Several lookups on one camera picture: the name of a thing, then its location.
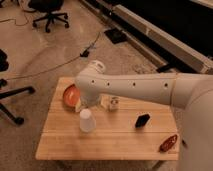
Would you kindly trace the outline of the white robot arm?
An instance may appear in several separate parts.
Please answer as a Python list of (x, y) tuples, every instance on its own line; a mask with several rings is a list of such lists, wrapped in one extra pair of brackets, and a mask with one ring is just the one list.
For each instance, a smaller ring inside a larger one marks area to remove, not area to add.
[(78, 73), (75, 84), (87, 106), (110, 94), (182, 109), (178, 171), (213, 171), (213, 75), (107, 75), (104, 64), (94, 60)]

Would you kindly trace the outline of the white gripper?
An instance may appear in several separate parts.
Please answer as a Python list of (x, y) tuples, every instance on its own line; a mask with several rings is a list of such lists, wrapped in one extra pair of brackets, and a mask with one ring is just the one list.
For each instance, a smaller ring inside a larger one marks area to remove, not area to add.
[(101, 96), (81, 96), (75, 105), (75, 111), (79, 113), (81, 110), (98, 105), (101, 101)]

